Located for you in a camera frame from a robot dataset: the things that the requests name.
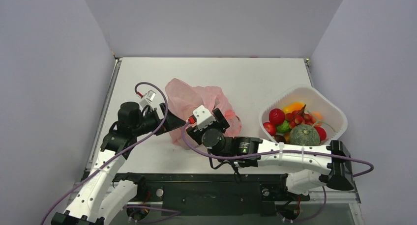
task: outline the green melon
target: green melon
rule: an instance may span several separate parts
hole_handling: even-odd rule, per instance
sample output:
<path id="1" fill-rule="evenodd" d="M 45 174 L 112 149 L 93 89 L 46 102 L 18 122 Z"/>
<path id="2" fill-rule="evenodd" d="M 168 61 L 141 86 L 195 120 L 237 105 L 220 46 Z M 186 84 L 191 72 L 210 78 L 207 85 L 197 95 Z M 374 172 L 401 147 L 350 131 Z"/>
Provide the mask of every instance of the green melon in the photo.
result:
<path id="1" fill-rule="evenodd" d="M 301 124 L 290 132 L 291 145 L 320 145 L 320 136 L 315 128 L 310 125 Z"/>

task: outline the plastic bag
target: plastic bag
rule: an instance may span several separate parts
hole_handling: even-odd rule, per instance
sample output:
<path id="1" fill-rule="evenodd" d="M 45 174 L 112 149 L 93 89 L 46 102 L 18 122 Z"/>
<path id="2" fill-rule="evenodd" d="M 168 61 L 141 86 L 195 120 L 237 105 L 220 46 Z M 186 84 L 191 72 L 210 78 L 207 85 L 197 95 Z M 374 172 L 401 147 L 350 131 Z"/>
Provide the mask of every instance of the plastic bag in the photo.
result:
<path id="1" fill-rule="evenodd" d="M 242 123 L 232 109 L 232 105 L 218 86 L 195 86 L 192 87 L 179 79 L 172 79 L 165 87 L 168 97 L 168 108 L 180 119 L 187 121 L 193 111 L 200 105 L 204 105 L 212 111 L 219 108 L 230 127 L 224 134 L 227 137 L 236 137 L 241 129 Z M 172 142 L 175 145 L 189 149 L 181 137 L 181 128 L 169 132 Z M 189 142 L 197 145 L 189 135 L 186 135 Z"/>

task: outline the plastic basket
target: plastic basket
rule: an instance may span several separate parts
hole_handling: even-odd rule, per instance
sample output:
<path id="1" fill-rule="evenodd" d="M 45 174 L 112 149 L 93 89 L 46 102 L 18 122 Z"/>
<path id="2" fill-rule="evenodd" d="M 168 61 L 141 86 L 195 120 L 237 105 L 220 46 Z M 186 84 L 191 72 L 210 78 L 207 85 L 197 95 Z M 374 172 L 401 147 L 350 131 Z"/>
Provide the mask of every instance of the plastic basket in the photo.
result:
<path id="1" fill-rule="evenodd" d="M 322 144 L 329 144 L 331 140 L 338 139 L 346 131 L 348 120 L 346 115 L 338 107 L 326 99 L 316 89 L 306 85 L 297 85 L 284 91 L 275 101 L 271 102 L 259 113 L 261 138 L 276 142 L 275 139 L 267 133 L 263 123 L 269 122 L 268 116 L 272 109 L 282 109 L 294 102 L 306 104 L 307 111 L 320 112 L 323 116 L 323 121 L 330 124 L 336 130 L 333 131 L 332 128 L 326 124 L 322 124 L 321 127 L 324 128 L 327 133 L 327 141 Z"/>

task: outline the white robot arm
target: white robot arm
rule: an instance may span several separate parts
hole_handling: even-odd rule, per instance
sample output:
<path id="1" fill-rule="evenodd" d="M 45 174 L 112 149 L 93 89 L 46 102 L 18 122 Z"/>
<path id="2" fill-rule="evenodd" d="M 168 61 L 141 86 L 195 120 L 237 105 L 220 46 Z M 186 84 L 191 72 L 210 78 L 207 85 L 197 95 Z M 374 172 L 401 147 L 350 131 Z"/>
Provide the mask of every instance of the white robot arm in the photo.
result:
<path id="1" fill-rule="evenodd" d="M 126 148 L 136 142 L 136 137 L 152 131 L 152 127 L 159 124 L 140 118 L 137 115 L 139 105 L 134 102 L 122 104 L 116 123 L 117 130 L 111 129 L 105 136 L 99 152 L 97 161 L 94 164 L 95 170 L 100 172 L 87 182 L 80 190 L 77 197 L 66 208 L 63 214 L 56 213 L 52 225 L 108 225 L 114 216 L 132 198 L 137 196 L 137 181 L 121 181 L 115 190 L 104 198 L 108 186 L 112 182 L 119 168 L 126 161 L 127 155 L 122 155 L 108 164 L 104 169 L 99 167 L 115 155 L 115 152 Z M 168 132 L 185 124 L 184 121 L 170 114 L 167 125 L 164 125 L 163 132 Z M 199 144 L 203 144 L 214 156 L 233 158 L 239 156 L 241 159 L 227 160 L 230 165 L 240 167 L 263 167 L 263 166 L 284 166 L 302 169 L 296 173 L 290 173 L 286 180 L 287 191 L 296 195 L 308 194 L 309 189 L 320 186 L 329 186 L 337 190 L 353 189 L 352 169 L 350 162 L 335 161 L 330 156 L 320 154 L 338 154 L 349 157 L 349 152 L 343 145 L 336 142 L 332 145 L 321 146 L 298 146 L 284 143 L 275 143 L 259 138 L 224 137 L 222 133 L 229 127 L 222 113 L 215 109 L 213 114 L 203 106 L 193 112 L 191 121 L 196 122 L 195 127 L 187 129 L 187 133 Z M 317 155 L 291 153 L 288 151 L 308 151 Z M 253 153 L 264 153 L 259 157 L 242 158 L 244 155 Z"/>

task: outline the yellow pepper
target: yellow pepper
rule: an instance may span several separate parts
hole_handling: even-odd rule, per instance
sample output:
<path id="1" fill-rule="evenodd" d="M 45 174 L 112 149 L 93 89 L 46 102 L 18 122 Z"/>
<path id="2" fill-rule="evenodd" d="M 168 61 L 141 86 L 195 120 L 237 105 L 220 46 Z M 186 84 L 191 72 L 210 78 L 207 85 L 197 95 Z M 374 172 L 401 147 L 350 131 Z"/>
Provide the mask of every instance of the yellow pepper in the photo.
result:
<path id="1" fill-rule="evenodd" d="M 294 102 L 292 104 L 290 104 L 289 106 L 286 106 L 284 108 L 282 108 L 282 111 L 285 114 L 291 113 L 293 111 L 299 111 L 304 107 L 304 104 L 301 102 Z"/>

